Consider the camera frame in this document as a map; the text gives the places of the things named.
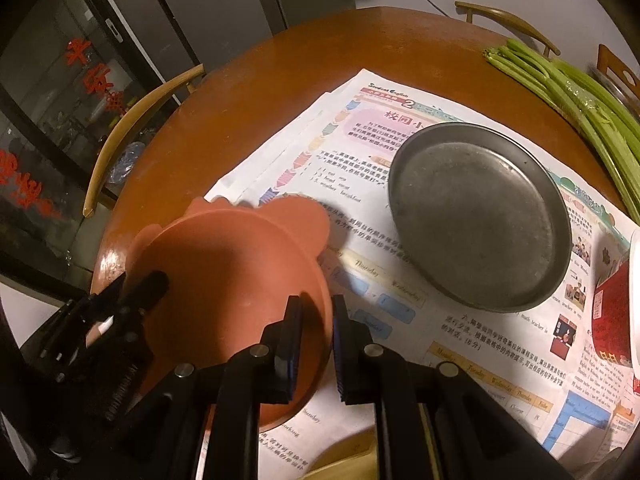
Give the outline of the terracotta plastic plate with ears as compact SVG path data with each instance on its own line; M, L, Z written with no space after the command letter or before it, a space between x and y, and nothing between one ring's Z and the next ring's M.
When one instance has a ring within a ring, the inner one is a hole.
M294 396L286 405L264 405L259 426L291 419L318 388L329 359L333 314L318 263L329 234L324 208L295 195L257 208L197 198L168 226L142 229L129 247L124 289L153 271L167 275L168 289L144 319L154 360L141 393L180 363L205 368L256 344L297 296L303 338Z

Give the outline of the yellow shell-shaped plate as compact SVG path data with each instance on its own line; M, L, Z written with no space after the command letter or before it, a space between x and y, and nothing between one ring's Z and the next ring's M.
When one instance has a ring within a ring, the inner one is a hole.
M332 444L303 475L303 479L377 478L378 442L373 427Z

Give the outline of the round grey metal pan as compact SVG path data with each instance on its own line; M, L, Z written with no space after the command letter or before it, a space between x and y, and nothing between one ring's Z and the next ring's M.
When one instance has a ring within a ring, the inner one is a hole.
M572 252L564 200L508 136L465 122L426 127L394 155L387 195L408 259L459 304L520 312L561 285Z

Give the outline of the red paper cup, left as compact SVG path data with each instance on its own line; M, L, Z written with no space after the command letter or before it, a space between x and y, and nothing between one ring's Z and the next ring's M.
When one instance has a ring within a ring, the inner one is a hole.
M639 229L628 250L598 281L592 303L591 333L598 357L632 370L639 394Z

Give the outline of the glass cabinet with red decals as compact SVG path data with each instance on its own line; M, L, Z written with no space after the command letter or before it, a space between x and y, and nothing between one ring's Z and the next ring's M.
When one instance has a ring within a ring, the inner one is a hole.
M176 109L160 108L82 204L108 135L160 76L108 0L1 5L1 270L21 284L87 289L132 165Z

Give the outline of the wooden chair, left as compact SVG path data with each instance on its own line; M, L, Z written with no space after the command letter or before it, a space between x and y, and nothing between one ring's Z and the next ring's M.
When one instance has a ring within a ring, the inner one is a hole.
M186 70L146 94L119 119L119 122L107 136L93 166L82 205L82 215L85 218L92 217L96 211L96 205L99 203L99 197L108 174L127 145L180 88L186 87L192 93L194 91L192 81L204 75L205 67L203 64Z

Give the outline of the bunch of green celery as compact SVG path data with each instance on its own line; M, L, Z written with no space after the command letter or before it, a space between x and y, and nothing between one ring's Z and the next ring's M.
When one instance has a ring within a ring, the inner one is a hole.
M485 60L560 114L596 152L630 218L639 220L639 122L611 92L573 65L509 39Z

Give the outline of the grey refrigerator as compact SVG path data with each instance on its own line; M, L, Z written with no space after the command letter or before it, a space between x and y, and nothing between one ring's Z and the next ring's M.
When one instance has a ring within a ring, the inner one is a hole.
M354 0L106 0L114 32L160 80L214 70L292 26L350 10Z

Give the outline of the wooden chair with cutout back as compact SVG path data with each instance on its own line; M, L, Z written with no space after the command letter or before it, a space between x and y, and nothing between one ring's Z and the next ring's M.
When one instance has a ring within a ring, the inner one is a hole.
M597 69L613 84L616 84L626 96L640 98L639 77L605 44L599 44L598 47Z

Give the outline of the wooden chair, far curved back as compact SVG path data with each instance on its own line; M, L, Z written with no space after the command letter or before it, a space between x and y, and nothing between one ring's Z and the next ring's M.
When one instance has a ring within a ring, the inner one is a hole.
M512 32L519 32L521 35L537 40L544 46L544 56L547 58L551 53L556 56L561 55L561 50L549 38L544 36L540 30L511 12L460 0L457 0L454 5L458 11L465 14L465 21L470 24L473 23L475 15L484 16L484 18L488 18L488 20L510 29Z

